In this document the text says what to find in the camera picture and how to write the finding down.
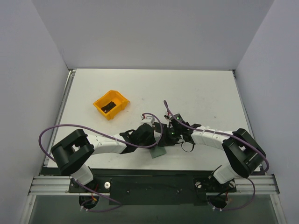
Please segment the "metal frame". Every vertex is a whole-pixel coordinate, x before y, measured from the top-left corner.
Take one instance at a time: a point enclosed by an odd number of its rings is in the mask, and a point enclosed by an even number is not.
[[[67,98],[68,98],[70,90],[71,90],[71,84],[72,84],[72,82],[74,80],[75,73],[76,73],[75,69],[69,70],[69,75],[68,75],[68,77],[66,79],[66,83],[65,83],[65,86],[64,86],[64,94],[62,96],[62,100],[61,100],[61,103],[60,103],[59,111],[58,111],[58,114],[57,114],[57,117],[56,117],[54,125],[58,125],[60,123],[60,121],[61,121],[62,114],[63,114],[64,108],[65,108],[65,104],[66,104]],[[53,129],[53,132],[52,132],[52,135],[51,135],[51,139],[50,139],[50,142],[49,142],[49,145],[48,145],[48,149],[47,149],[48,153],[50,153],[50,150],[51,150],[51,148],[52,148],[52,146],[54,144],[54,141],[55,141],[55,138],[56,138],[56,134],[57,134],[57,129],[58,128],[54,128]],[[48,162],[49,162],[49,158],[46,156],[43,165],[47,166]]]
[[[276,195],[279,193],[275,177],[269,176],[250,176],[256,186],[258,195]],[[33,178],[29,196],[36,195],[90,195],[90,193],[69,193],[70,177],[67,176],[35,176]],[[237,191],[231,194],[252,195],[252,184],[243,178],[235,178]]]
[[[63,94],[63,98],[62,98],[62,101],[61,101],[61,104],[59,107],[55,125],[59,124],[61,121],[61,117],[64,112],[65,104],[66,104],[67,98],[69,96],[69,92],[71,89],[71,85],[72,85],[75,73],[76,73],[76,70],[69,70],[69,75],[67,77],[66,84],[64,87],[64,94]],[[235,78],[235,83],[236,83],[236,87],[237,87],[237,90],[239,93],[240,101],[241,101],[241,104],[242,104],[242,107],[244,110],[244,114],[245,114],[245,118],[247,121],[247,125],[249,127],[250,134],[252,134],[252,136],[253,136],[250,121],[247,116],[246,108],[244,106],[244,103],[242,101],[242,98],[241,98],[241,95],[240,95],[240,92],[238,89],[236,78]],[[51,139],[49,142],[49,146],[48,146],[48,152],[50,152],[50,149],[53,146],[56,134],[57,134],[57,128],[55,128],[53,130],[53,133],[52,133],[52,136],[51,136]],[[46,168],[48,162],[49,162],[49,158],[46,158],[44,161],[43,168]],[[70,185],[69,177],[67,177],[67,176],[50,176],[50,175],[55,175],[55,174],[48,173],[48,175],[35,176],[33,178],[20,223],[22,223],[22,224],[29,223],[32,209],[33,209],[33,206],[35,203],[35,199],[36,199],[36,196],[38,196],[38,195],[49,195],[49,196],[90,195],[89,193],[69,193],[68,192],[69,185]],[[264,176],[253,175],[253,176],[250,176],[249,178],[254,182],[254,184],[256,186],[256,194],[270,195],[278,223],[286,224],[286,219],[285,219],[283,209],[281,206],[281,202],[280,202],[280,199],[278,196],[279,189],[278,189],[278,186],[276,183],[275,176],[273,176],[273,175],[264,175]],[[246,179],[243,179],[243,178],[235,178],[235,183],[236,183],[237,192],[232,193],[232,194],[234,194],[234,195],[252,195],[253,189],[252,189],[252,185],[249,181],[247,181]]]
[[[31,213],[33,210],[34,202],[36,201],[36,195],[28,195],[25,202],[25,207],[21,216],[20,224],[29,223]]]

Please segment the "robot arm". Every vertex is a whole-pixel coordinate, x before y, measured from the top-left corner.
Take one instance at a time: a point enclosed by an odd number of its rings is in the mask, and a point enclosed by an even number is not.
[[[188,122],[184,122],[179,114],[175,115],[175,117],[184,124],[189,125]],[[229,133],[236,135],[264,154],[260,146],[244,129],[238,129],[236,132],[222,132],[197,124],[192,125],[194,128],[200,127],[201,131],[197,132],[180,125],[173,118],[169,119],[169,121],[169,125],[162,124],[163,134],[157,146],[172,146],[179,140],[183,140],[192,144],[203,144],[225,151],[229,163],[220,166],[212,173],[212,178],[217,183],[225,184],[237,176],[248,177],[263,161],[259,155],[251,149],[247,149],[235,139],[217,134]],[[91,155],[134,152],[138,146],[148,146],[155,143],[154,130],[160,133],[161,130],[159,129],[160,126],[158,123],[154,123],[153,117],[144,118],[142,125],[136,130],[113,135],[115,140],[100,135],[87,135],[82,129],[78,129],[54,145],[51,152],[62,175],[71,175],[80,183],[86,185],[93,180],[91,170],[85,165],[86,160]]]

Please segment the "white wall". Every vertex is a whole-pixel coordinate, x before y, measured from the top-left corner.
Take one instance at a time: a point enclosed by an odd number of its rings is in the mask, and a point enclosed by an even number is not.
[[[289,224],[299,222],[299,1],[275,0],[237,70]]]
[[[0,2],[0,222],[19,223],[68,74],[30,0]]]
[[[273,0],[32,0],[69,68],[235,69]]]

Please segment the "orange plastic tray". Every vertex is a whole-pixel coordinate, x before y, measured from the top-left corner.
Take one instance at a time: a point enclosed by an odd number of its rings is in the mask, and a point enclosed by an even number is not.
[[[124,110],[129,102],[130,101],[118,91],[110,90],[100,99],[95,101],[93,105],[107,120],[111,120],[118,112]]]

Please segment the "black mounting plate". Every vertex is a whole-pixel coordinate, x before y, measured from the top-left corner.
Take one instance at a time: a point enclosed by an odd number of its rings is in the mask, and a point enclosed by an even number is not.
[[[207,205],[206,193],[219,193],[225,189],[220,184],[211,183],[211,172],[93,169],[95,182],[99,184],[97,192],[110,193],[111,198],[123,205]],[[106,182],[111,184],[109,189],[104,187]],[[200,182],[202,187],[197,188],[196,182]],[[76,183],[69,186],[69,193],[85,192]]]

